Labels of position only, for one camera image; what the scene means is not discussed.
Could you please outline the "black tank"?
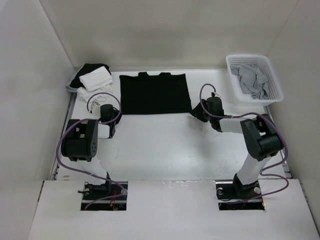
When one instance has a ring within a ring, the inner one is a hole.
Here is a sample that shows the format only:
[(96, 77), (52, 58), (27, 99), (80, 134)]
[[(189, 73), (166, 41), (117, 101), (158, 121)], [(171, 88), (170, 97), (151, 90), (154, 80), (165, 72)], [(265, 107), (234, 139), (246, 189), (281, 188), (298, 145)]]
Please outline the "black tank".
[(120, 103), (124, 115), (188, 113), (192, 109), (186, 75), (161, 72), (120, 75)]
[(109, 74), (111, 74), (110, 72), (110, 67), (106, 64), (103, 63), (86, 63), (83, 65), (83, 67), (81, 69), (78, 70), (78, 72), (75, 74), (75, 76), (73, 76), (71, 78), (71, 80), (69, 81), (69, 83), (66, 85), (67, 88), (71, 88), (71, 89), (78, 89), (80, 87), (84, 88), (85, 86), (81, 83), (80, 81), (80, 77), (84, 76), (86, 74), (89, 74), (95, 70), (97, 70), (98, 68), (105, 68), (107, 70), (107, 72)]

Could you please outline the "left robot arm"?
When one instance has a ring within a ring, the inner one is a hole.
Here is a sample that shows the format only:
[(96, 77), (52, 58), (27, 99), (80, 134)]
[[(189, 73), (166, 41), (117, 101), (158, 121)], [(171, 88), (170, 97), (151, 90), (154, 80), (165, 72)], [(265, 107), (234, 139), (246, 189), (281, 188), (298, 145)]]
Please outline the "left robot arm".
[(112, 183), (110, 175), (96, 157), (98, 139), (111, 139), (114, 136), (122, 113), (111, 104), (104, 104), (99, 110), (99, 119), (68, 121), (67, 129), (59, 140), (60, 150), (56, 151), (56, 155), (61, 152), (63, 157), (80, 166), (80, 169), (70, 167), (58, 160), (64, 168), (98, 179), (97, 185), (89, 183), (86, 187), (89, 191), (95, 192), (100, 199), (105, 200), (112, 195)]

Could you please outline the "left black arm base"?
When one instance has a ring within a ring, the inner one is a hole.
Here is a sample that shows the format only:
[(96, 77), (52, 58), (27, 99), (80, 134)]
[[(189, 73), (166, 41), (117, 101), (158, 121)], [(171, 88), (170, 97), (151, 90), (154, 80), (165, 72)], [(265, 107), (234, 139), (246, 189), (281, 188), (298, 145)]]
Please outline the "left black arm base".
[(114, 184), (106, 182), (101, 185), (85, 183), (82, 194), (81, 211), (126, 211), (127, 195), (120, 195), (122, 189)]

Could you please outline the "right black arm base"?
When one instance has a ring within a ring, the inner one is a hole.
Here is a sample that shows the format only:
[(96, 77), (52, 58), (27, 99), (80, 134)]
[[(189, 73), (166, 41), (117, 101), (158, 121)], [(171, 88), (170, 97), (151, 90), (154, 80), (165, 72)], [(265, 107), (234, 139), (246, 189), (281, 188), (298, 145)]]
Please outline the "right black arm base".
[(218, 182), (216, 196), (218, 208), (221, 211), (265, 210), (263, 199), (255, 198), (261, 194), (260, 185), (257, 183), (238, 193), (232, 183)]

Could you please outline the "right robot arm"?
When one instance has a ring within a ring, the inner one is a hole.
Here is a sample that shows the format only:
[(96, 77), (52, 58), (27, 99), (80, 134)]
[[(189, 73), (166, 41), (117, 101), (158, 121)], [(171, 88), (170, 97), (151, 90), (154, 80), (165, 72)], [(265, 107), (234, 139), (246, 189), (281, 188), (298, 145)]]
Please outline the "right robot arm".
[(204, 123), (210, 122), (217, 132), (243, 136), (248, 154), (233, 178), (231, 189), (238, 198), (250, 192), (267, 162), (285, 146), (268, 114), (256, 114), (255, 118), (226, 115), (217, 96), (201, 99), (190, 114)]

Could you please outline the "lower folded white tank top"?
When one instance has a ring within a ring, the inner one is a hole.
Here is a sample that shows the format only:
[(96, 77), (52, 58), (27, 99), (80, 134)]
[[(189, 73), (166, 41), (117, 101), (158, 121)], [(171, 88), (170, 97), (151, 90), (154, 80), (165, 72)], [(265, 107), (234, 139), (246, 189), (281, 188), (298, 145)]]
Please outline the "lower folded white tank top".
[(112, 84), (96, 86), (93, 88), (93, 90), (88, 90), (85, 87), (80, 87), (76, 91), (77, 98), (85, 102), (88, 102), (90, 98), (92, 101), (97, 100), (98, 102), (104, 102), (107, 98), (102, 94), (97, 95), (97, 93), (101, 93), (101, 92), (112, 93), (112, 91), (110, 91), (111, 87), (112, 87)]

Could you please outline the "folded white tank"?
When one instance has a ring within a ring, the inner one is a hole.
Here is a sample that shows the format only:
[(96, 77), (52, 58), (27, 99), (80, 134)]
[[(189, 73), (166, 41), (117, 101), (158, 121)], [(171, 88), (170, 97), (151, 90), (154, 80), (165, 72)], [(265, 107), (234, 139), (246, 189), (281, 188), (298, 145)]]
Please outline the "folded white tank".
[(93, 88), (93, 90), (88, 90), (85, 87), (80, 87), (76, 91), (77, 98), (85, 102), (88, 102), (90, 98), (92, 101), (97, 100), (98, 102), (104, 102), (107, 98), (102, 94), (97, 95), (97, 93), (101, 93), (101, 92), (112, 93), (112, 91), (110, 91), (111, 87), (112, 87), (112, 84), (96, 86)]
[(80, 76), (79, 80), (83, 84), (84, 88), (90, 92), (113, 83), (112, 75), (104, 66)]

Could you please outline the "upper folded white tank top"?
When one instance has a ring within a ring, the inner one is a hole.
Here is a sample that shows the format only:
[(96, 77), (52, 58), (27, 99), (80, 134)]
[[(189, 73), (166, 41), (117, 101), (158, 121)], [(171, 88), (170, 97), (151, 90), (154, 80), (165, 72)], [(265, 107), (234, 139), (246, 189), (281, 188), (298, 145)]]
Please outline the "upper folded white tank top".
[(83, 84), (84, 88), (90, 92), (113, 83), (112, 75), (104, 66), (80, 76), (79, 80)]

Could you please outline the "folded black tank top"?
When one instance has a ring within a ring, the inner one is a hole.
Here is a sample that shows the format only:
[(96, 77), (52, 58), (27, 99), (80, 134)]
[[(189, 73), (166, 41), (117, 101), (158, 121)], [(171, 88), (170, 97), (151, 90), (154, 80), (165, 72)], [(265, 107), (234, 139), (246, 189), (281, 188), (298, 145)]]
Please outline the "folded black tank top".
[(69, 81), (69, 83), (66, 85), (67, 88), (71, 88), (71, 89), (78, 89), (80, 87), (84, 88), (85, 86), (81, 83), (80, 81), (80, 77), (84, 76), (86, 74), (89, 74), (95, 70), (97, 70), (98, 68), (105, 68), (107, 70), (107, 72), (109, 74), (111, 74), (110, 72), (110, 67), (106, 64), (103, 63), (86, 63), (83, 65), (83, 67), (81, 69), (78, 70), (78, 72), (75, 74), (75, 76), (73, 76), (71, 78), (71, 80)]

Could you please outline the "grey tank top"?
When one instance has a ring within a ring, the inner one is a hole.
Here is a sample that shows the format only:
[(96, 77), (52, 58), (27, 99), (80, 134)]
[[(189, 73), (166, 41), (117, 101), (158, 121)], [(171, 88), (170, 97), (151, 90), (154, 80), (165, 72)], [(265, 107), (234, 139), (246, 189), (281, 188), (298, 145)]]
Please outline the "grey tank top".
[(241, 91), (249, 94), (254, 100), (269, 99), (269, 81), (256, 65), (240, 64), (230, 68), (237, 76)]

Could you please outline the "white plastic basket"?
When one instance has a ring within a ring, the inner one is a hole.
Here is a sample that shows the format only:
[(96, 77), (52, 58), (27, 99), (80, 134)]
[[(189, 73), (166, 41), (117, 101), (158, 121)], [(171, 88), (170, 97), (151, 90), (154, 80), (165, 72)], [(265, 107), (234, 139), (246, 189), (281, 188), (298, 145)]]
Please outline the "white plastic basket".
[(280, 83), (266, 56), (231, 54), (227, 55), (225, 60), (235, 105), (265, 107), (283, 101)]

